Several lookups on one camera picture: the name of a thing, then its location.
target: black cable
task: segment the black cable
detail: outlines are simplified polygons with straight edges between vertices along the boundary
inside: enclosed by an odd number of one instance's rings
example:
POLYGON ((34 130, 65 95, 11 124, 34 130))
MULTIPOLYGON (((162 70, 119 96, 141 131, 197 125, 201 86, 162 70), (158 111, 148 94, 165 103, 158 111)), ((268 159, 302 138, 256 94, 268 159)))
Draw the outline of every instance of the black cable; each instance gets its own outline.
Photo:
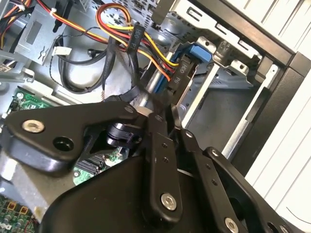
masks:
MULTIPOLYGON (((83 34, 79 34, 79 35, 61 35, 59 36, 56 41, 55 41, 55 44, 59 46, 58 42, 62 39, 62 38, 65 38, 65 37, 78 37, 78 36, 82 36, 82 35, 86 35, 86 33, 88 31, 90 31, 91 29, 99 29, 99 27, 91 27, 91 28, 88 28, 83 34)), ((86 60, 86 61, 73 61, 73 60, 70 60, 68 58, 66 58, 65 56, 63 55, 58 55, 58 57, 63 60, 64 62, 67 62, 69 64, 72 64, 72 65, 76 65, 76 66, 89 66, 89 65, 92 65, 92 64, 95 64, 96 62, 100 61, 101 59, 103 59, 104 57, 106 56, 105 53, 101 52, 99 55, 97 55, 96 57, 94 58, 91 58, 89 60, 86 60)))
MULTIPOLYGON (((91 27, 89 29, 87 29, 85 32, 79 34, 79 35, 60 35, 56 40, 55 40, 55 44, 54 45, 58 45, 58 46, 63 46, 64 45, 64 38, 65 37, 79 37, 82 35, 86 35, 86 33, 96 27, 91 27)), ((104 58, 106 56, 106 50, 104 50, 102 53, 100 53, 96 59, 100 60, 100 58, 104 58)), ((51 79, 56 82, 57 84, 59 84, 53 77, 52 77, 52 61, 53 61, 53 56, 51 58, 50 61, 50 69, 49 69, 49 73, 50 73, 50 77, 51 79)), ((74 94, 86 94, 89 92, 92 92, 93 90, 95 90, 96 88, 98 88, 99 86, 101 86, 102 83, 102 75, 101 77, 97 80, 97 82, 90 86, 90 87, 85 87, 85 88, 79 88, 74 86, 73 84, 70 83, 69 78, 66 76, 66 62, 63 61, 60 57, 58 57, 58 70, 59 70, 59 74, 60 74, 60 80, 61 80, 61 84, 66 90, 68 90, 71 93, 74 94)))
MULTIPOLYGON (((155 65, 150 65, 149 69, 145 70, 145 72, 142 74, 140 78, 140 82, 142 85, 147 85, 150 77, 154 74, 156 71, 155 65)), ((140 94, 140 89, 138 86, 132 87, 130 90, 127 92, 120 94, 120 95, 113 95, 109 96, 105 101, 124 101, 127 103, 132 102, 138 95, 140 94)))
POLYGON ((76 66, 89 66, 89 65, 95 64, 96 62, 98 62, 101 59, 103 59, 105 57, 105 53, 101 52, 99 55, 97 55, 94 58, 91 58, 89 60, 86 60, 86 61, 73 61, 73 60, 67 59, 65 56, 62 56, 62 55, 58 55, 58 57, 61 60, 63 60, 64 62, 72 64, 72 65, 76 65, 76 66))
POLYGON ((105 91, 106 80, 109 77, 116 60, 116 44, 116 39, 109 37, 105 65, 101 75, 103 91, 105 91))
POLYGON ((149 91, 147 91, 145 89, 144 85, 139 80, 138 75, 134 69, 134 67, 135 67, 134 55, 128 54, 128 59, 129 59, 129 63, 130 63, 131 76, 132 76, 132 81, 133 81, 134 85, 137 86, 141 92, 145 93, 148 96, 148 98, 151 100, 151 102, 154 105, 154 112, 161 115, 163 113, 163 111, 165 110, 166 106, 168 106, 170 104, 169 101, 167 101, 165 99, 161 99, 160 96, 153 94, 153 93, 149 93, 149 91))
MULTIPOLYGON (((59 39, 57 41, 57 43, 60 46, 62 46, 63 45, 63 37, 61 39, 59 39)), ((104 50, 98 56, 105 57, 106 56, 106 50, 104 50)), ((58 57, 58 70, 59 70, 60 81, 62 83, 62 86, 66 90, 68 90, 69 92, 71 92, 73 94, 81 95, 81 94, 86 94, 86 93, 92 92, 93 90, 98 88, 101 85, 101 83, 102 83, 102 75, 101 75, 100 78, 97 80, 97 82, 94 85, 90 86, 90 87, 85 87, 85 88, 76 87, 76 86, 74 86, 73 84, 70 83, 69 78, 66 75, 66 69, 67 69, 66 62, 64 62, 63 60, 60 59, 60 57, 58 57)))

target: black wire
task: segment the black wire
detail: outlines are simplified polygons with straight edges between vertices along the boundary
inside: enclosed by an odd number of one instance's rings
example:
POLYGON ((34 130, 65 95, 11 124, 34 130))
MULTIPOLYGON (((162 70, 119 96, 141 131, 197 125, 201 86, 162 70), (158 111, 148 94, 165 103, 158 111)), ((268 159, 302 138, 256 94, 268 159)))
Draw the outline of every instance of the black wire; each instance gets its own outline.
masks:
POLYGON ((138 75, 135 71, 135 55, 134 54, 128 54, 128 59, 130 63, 130 68, 131 68, 131 76, 132 76, 132 82, 134 83, 135 86, 139 88, 139 90, 143 93, 145 93, 148 98, 152 101, 154 105, 154 112, 161 115, 163 111, 165 110, 165 107, 168 106, 170 103, 166 102, 165 100, 162 100, 160 96, 149 93, 144 87, 144 85, 141 83, 140 79, 138 78, 138 75))
MULTIPOLYGON (((86 35, 86 33, 93 28, 97 28, 97 27, 91 27, 79 35, 60 35, 55 40, 54 45, 63 46, 64 38, 66 38, 66 37, 79 37, 79 36, 86 35)), ((104 58, 105 56, 106 56, 106 50, 104 50, 102 53, 100 53, 96 57, 96 59, 98 59, 98 61, 99 61, 101 58, 104 58)), ((51 58, 51 61, 50 61, 50 69, 49 69, 50 77, 54 82, 59 84, 52 76, 52 61, 53 61, 53 57, 51 58)), ((67 69, 66 62, 63 61, 59 56, 58 57, 58 70, 59 70, 60 80, 61 80, 61 84, 59 84, 59 85, 62 85, 66 90, 68 90, 71 93, 86 94, 86 93, 92 92, 93 90, 98 88, 102 83, 102 75, 101 75, 101 77, 97 80, 97 82, 90 87, 85 87, 85 88, 76 87, 70 83, 69 78, 66 76, 66 69, 67 69)))
MULTIPOLYGON (((78 37, 78 36, 86 35, 86 33, 88 31, 90 31, 91 29, 100 29, 100 28, 99 27, 91 27, 91 28, 87 29, 84 33, 79 34, 79 35, 61 35, 56 39, 55 43, 57 44, 59 40, 61 40, 62 38, 65 38, 65 37, 78 37)), ((100 53, 99 55, 95 56, 94 58, 91 58, 91 59, 86 60, 86 61, 73 61, 73 60, 66 58, 65 56, 62 56, 62 55, 58 55, 58 57, 61 60, 63 60, 64 62, 67 62, 67 63, 72 64, 72 65, 89 66, 89 65, 95 64, 96 62, 103 59, 105 57, 105 53, 100 53)))
POLYGON ((116 50, 115 50, 116 44, 117 44, 116 39, 109 37, 107 46, 107 57, 105 60, 105 65, 101 76, 103 91, 105 91, 106 80, 109 77, 116 60, 116 50))
POLYGON ((58 55, 58 57, 63 60, 66 63, 72 64, 72 65, 76 65, 76 66, 89 66, 92 64, 95 64, 96 62, 100 61, 101 59, 103 59, 105 57, 105 53, 101 52, 100 54, 98 54, 97 56, 86 60, 86 61, 73 61, 73 60, 69 60, 67 59, 65 56, 62 55, 58 55))
POLYGON ((14 13, 13 15, 16 15, 16 17, 11 22, 9 22, 9 21, 12 18, 12 16, 2 18, 0 20, 0 34, 3 34, 4 31, 8 27, 10 27, 16 20, 18 20, 21 16, 30 14, 33 11, 34 11, 34 7, 31 7, 31 8, 27 8, 25 11, 18 12, 19 13, 18 15, 17 15, 17 13, 14 13))
MULTIPOLYGON (((58 41, 59 45, 63 45, 63 38, 61 38, 58 41)), ((104 50, 100 55, 98 55, 100 57, 105 57, 106 56, 106 50, 104 50)), ((59 70, 59 74, 60 74, 60 81, 62 83, 62 86, 68 90, 69 92, 73 93, 73 94, 86 94, 89 92, 92 92, 93 90, 95 90, 96 88, 98 88, 101 83, 102 83, 102 76, 100 76, 100 78, 97 80, 97 82, 90 86, 90 87, 85 87, 85 88, 79 88, 76 87, 75 85, 71 84, 69 81, 69 78, 66 75, 66 69, 67 69, 67 65, 66 62, 64 62, 63 60, 60 59, 60 57, 58 57, 58 70, 59 70)))
POLYGON ((30 13, 32 13, 34 11, 34 8, 35 7, 30 7, 30 8, 26 8, 24 11, 18 11, 18 12, 15 12, 13 14, 10 14, 9 16, 0 19, 0 24, 2 24, 2 23, 8 24, 12 17, 19 18, 19 17, 21 17, 23 15, 30 14, 30 13))

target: metal bracket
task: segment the metal bracket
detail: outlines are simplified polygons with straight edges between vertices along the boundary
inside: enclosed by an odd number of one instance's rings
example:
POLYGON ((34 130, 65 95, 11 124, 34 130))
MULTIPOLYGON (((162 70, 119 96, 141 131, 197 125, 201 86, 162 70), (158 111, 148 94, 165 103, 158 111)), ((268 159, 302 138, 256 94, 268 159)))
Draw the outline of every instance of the metal bracket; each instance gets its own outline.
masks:
POLYGON ((54 26, 55 19, 37 4, 15 52, 40 65, 44 64, 55 38, 62 34, 65 29, 65 25, 62 25, 58 28, 57 33, 54 33, 54 26))
POLYGON ((188 0, 176 0, 174 5, 171 7, 171 12, 176 12, 177 15, 182 17, 196 28, 211 31, 215 35, 227 41, 247 57, 253 58, 254 56, 257 56, 258 58, 261 58, 258 51, 256 51, 254 48, 250 49, 250 45, 247 45, 243 41, 241 42, 241 39, 237 35, 226 29, 224 26, 219 24, 216 20, 208 16, 204 11, 196 7, 188 0))
POLYGON ((0 50, 0 58, 15 61, 15 62, 21 62, 21 63, 27 63, 28 59, 18 53, 10 53, 7 51, 0 50))

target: green circuit board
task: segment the green circuit board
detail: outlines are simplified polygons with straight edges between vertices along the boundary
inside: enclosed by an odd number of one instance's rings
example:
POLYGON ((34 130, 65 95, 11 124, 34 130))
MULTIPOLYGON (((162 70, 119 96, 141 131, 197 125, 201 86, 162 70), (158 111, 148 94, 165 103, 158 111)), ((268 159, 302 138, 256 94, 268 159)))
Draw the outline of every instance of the green circuit board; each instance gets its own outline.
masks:
POLYGON ((0 196, 0 233, 34 233, 36 224, 27 206, 0 196))
POLYGON ((10 105, 12 112, 19 110, 28 109, 39 109, 39 108, 50 108, 53 107, 51 104, 37 97, 35 94, 18 87, 13 96, 13 101, 10 105))

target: zip tie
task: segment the zip tie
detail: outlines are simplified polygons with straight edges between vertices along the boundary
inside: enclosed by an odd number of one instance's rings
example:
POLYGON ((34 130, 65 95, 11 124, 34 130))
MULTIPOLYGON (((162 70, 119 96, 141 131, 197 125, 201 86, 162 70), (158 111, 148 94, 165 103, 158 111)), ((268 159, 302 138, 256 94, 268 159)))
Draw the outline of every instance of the zip tie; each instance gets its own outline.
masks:
POLYGON ((53 16, 53 13, 56 13, 57 9, 56 8, 51 8, 51 11, 50 11, 50 16, 52 16, 53 18, 55 18, 53 16))
POLYGON ((21 11, 25 11, 25 10, 26 10, 25 6, 22 5, 22 4, 17 4, 17 3, 14 3, 14 2, 13 2, 13 4, 14 4, 15 6, 17 6, 21 11))
POLYGON ((18 4, 17 6, 19 7, 19 9, 20 9, 21 11, 25 11, 25 10, 26 10, 25 6, 22 5, 22 4, 18 4))

